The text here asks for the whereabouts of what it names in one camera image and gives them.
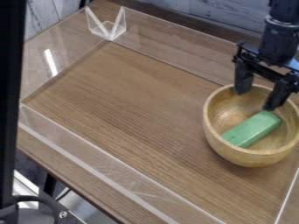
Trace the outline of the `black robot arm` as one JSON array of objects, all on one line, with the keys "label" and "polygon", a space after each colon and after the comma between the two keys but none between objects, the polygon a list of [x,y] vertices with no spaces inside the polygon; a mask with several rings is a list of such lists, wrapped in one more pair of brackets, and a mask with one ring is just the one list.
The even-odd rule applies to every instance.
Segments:
[{"label": "black robot arm", "polygon": [[234,55],[238,95],[252,90],[258,74],[276,83],[264,110],[274,111],[293,93],[299,93],[299,0],[270,0],[260,47],[238,43]]}]

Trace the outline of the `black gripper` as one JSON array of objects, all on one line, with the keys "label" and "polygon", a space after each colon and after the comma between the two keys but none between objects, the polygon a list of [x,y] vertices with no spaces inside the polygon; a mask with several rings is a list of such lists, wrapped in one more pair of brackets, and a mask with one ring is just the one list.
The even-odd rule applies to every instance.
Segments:
[{"label": "black gripper", "polygon": [[272,16],[266,17],[266,28],[260,47],[250,46],[245,42],[238,43],[238,52],[234,55],[236,63],[236,92],[244,95],[250,91],[256,74],[269,81],[277,82],[270,93],[264,110],[274,111],[281,107],[292,93],[297,92],[297,81],[284,79],[285,76],[262,65],[289,68],[299,72],[299,64],[294,63],[297,48],[299,46],[299,21],[281,22]]}]

